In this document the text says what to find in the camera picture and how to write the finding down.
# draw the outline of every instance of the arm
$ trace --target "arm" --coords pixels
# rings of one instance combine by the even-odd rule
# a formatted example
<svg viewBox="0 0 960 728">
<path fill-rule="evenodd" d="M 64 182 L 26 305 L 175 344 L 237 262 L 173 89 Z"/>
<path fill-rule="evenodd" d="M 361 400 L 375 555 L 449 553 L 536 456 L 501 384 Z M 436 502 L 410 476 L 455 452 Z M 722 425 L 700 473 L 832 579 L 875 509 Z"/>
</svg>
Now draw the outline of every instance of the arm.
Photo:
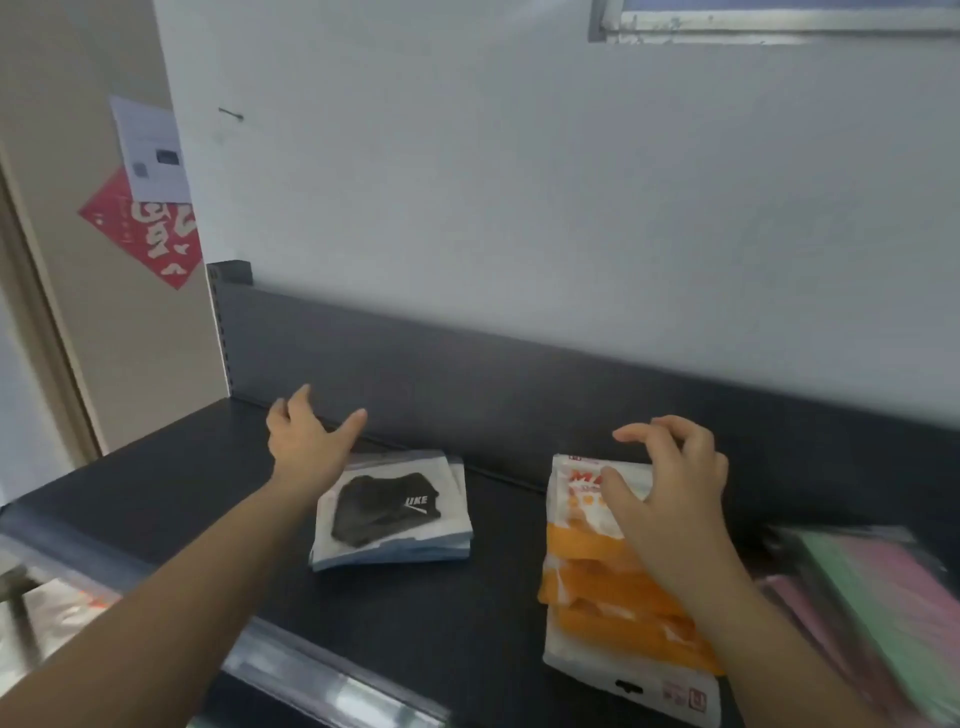
<svg viewBox="0 0 960 728">
<path fill-rule="evenodd" d="M 713 645 L 747 725 L 887 726 L 754 587 L 724 524 L 728 462 L 714 450 L 712 433 L 669 416 L 613 436 L 646 444 L 654 489 L 638 500 L 620 473 L 606 468 L 604 499 L 644 566 Z"/>
<path fill-rule="evenodd" d="M 9 728 L 183 726 L 297 526 L 340 476 L 366 412 L 327 433 L 304 385 L 267 416 L 274 474 L 0 700 Z"/>
</svg>

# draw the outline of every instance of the right hand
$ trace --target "right hand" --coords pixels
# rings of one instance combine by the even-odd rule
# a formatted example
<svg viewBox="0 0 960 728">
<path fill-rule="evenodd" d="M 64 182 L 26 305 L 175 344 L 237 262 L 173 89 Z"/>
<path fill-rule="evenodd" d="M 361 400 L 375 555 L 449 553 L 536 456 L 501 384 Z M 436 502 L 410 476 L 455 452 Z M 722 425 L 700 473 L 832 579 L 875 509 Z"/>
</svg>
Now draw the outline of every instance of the right hand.
<svg viewBox="0 0 960 728">
<path fill-rule="evenodd" d="M 676 415 L 620 427 L 620 442 L 643 443 L 654 466 L 654 487 L 639 500 L 614 468 L 603 469 L 601 489 L 627 542 L 643 566 L 696 617 L 711 595 L 731 583 L 749 583 L 723 520 L 720 497 L 727 457 L 713 433 Z M 679 440 L 682 448 L 677 447 Z"/>
</svg>

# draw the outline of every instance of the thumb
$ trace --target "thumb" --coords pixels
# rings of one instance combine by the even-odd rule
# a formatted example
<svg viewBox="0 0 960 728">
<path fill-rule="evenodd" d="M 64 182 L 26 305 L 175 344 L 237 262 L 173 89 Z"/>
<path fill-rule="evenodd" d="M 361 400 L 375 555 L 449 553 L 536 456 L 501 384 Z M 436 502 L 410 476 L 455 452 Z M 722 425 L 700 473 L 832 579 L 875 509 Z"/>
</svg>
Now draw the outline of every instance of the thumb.
<svg viewBox="0 0 960 728">
<path fill-rule="evenodd" d="M 360 436 L 364 426 L 367 424 L 367 410 L 358 409 L 352 415 L 344 420 L 344 423 L 337 428 L 334 436 L 340 441 L 344 449 L 353 448 L 353 443 Z"/>
<path fill-rule="evenodd" d="M 600 473 L 603 475 L 600 492 L 613 512 L 620 530 L 624 534 L 634 530 L 636 522 L 646 518 L 649 506 L 631 492 L 623 475 L 617 469 L 606 467 Z"/>
</svg>

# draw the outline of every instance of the plastic package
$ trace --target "plastic package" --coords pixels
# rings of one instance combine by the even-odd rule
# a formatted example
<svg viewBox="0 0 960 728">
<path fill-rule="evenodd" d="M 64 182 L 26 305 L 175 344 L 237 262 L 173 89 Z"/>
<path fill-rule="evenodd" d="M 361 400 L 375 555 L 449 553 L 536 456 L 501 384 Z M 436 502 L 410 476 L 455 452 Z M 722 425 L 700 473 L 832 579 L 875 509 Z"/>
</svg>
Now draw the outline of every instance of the plastic package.
<svg viewBox="0 0 960 728">
<path fill-rule="evenodd" d="M 905 528 L 775 529 L 842 673 L 900 725 L 960 723 L 960 602 Z"/>
<path fill-rule="evenodd" d="M 601 469 L 608 465 L 637 497 L 650 494 L 649 465 L 554 456 L 539 593 L 549 606 L 543 660 L 681 720 L 717 725 L 713 675 L 722 669 L 680 603 L 646 573 L 624 540 L 600 491 Z M 631 685 L 638 687 L 632 691 Z"/>
<path fill-rule="evenodd" d="M 582 683 L 686 723 L 720 725 L 720 689 L 712 675 L 571 637 L 558 625 L 555 607 L 548 610 L 543 661 Z"/>
<path fill-rule="evenodd" d="M 464 559 L 472 535 L 462 462 L 435 450 L 364 455 L 317 504 L 310 565 Z"/>
</svg>

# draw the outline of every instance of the forearm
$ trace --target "forearm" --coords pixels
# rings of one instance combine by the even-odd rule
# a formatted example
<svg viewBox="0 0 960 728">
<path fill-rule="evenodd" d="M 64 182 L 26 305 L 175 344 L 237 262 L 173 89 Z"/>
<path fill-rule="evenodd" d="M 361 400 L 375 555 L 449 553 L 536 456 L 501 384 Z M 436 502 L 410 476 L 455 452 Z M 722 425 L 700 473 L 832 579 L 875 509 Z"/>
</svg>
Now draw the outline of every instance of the forearm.
<svg viewBox="0 0 960 728">
<path fill-rule="evenodd" d="M 269 482 L 8 693 L 0 725 L 184 725 L 315 507 Z"/>
<path fill-rule="evenodd" d="M 692 605 L 698 629 L 730 677 L 749 728 L 878 728 L 878 716 L 751 583 L 723 577 Z"/>
</svg>

